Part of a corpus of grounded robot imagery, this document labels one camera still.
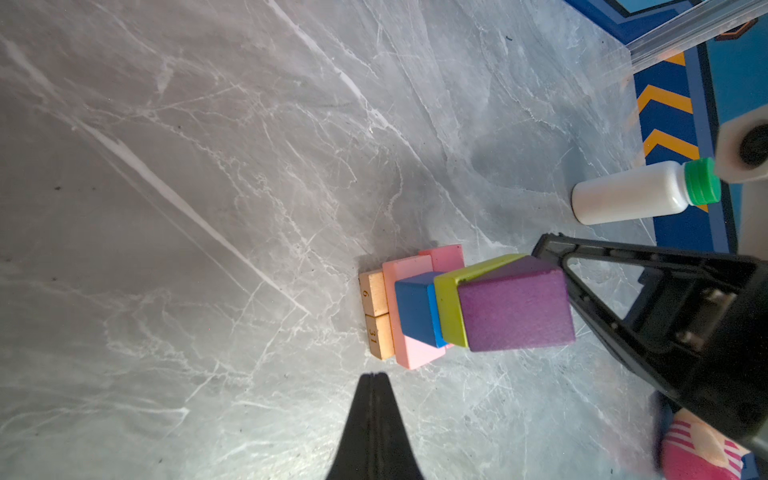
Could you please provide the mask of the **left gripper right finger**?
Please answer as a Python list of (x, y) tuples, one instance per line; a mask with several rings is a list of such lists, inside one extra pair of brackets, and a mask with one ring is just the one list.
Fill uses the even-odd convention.
[(373, 478), (423, 479), (389, 377), (373, 376)]

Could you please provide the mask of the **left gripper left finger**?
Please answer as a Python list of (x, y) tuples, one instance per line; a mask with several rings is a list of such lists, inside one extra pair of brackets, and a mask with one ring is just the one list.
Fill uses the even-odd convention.
[(360, 377), (327, 479), (368, 479), (373, 374)]

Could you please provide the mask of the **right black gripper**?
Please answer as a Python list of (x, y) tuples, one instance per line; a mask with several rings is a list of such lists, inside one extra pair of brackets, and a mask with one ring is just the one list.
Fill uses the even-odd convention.
[[(749, 256), (543, 235), (534, 257), (565, 273), (571, 305), (626, 368), (741, 444), (767, 441), (767, 264)], [(637, 267), (615, 313), (575, 261)]]

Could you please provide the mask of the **purple block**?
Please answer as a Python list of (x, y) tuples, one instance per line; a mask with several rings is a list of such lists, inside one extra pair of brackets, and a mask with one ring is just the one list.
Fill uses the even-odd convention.
[(506, 351), (575, 341), (562, 269), (524, 256), (458, 287), (469, 349)]

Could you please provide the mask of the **light pink block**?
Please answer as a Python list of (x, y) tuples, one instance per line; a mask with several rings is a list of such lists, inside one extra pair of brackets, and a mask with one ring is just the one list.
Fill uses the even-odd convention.
[(414, 370), (445, 355), (432, 259), (417, 255), (382, 265), (397, 363)]

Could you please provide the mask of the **lime green block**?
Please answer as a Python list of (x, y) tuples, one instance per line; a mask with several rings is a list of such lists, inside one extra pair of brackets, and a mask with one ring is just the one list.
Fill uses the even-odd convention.
[(444, 340), (460, 347), (469, 347), (458, 288), (524, 257), (507, 254), (458, 270), (441, 273), (434, 278), (441, 332)]

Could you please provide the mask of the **natural wood block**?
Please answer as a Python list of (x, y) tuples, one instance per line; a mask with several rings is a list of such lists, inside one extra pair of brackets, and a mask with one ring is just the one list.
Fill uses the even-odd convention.
[(371, 354), (380, 360), (393, 357), (395, 348), (389, 315), (366, 315), (365, 321)]
[(388, 313), (383, 271), (360, 273), (358, 276), (363, 311), (367, 316), (379, 317)]

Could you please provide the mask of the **dark blue cube block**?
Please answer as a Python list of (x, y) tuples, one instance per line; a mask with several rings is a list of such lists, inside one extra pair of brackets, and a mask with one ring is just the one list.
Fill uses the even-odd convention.
[(395, 282), (395, 294), (402, 332), (431, 347), (446, 347), (439, 320), (434, 278), (427, 272)]

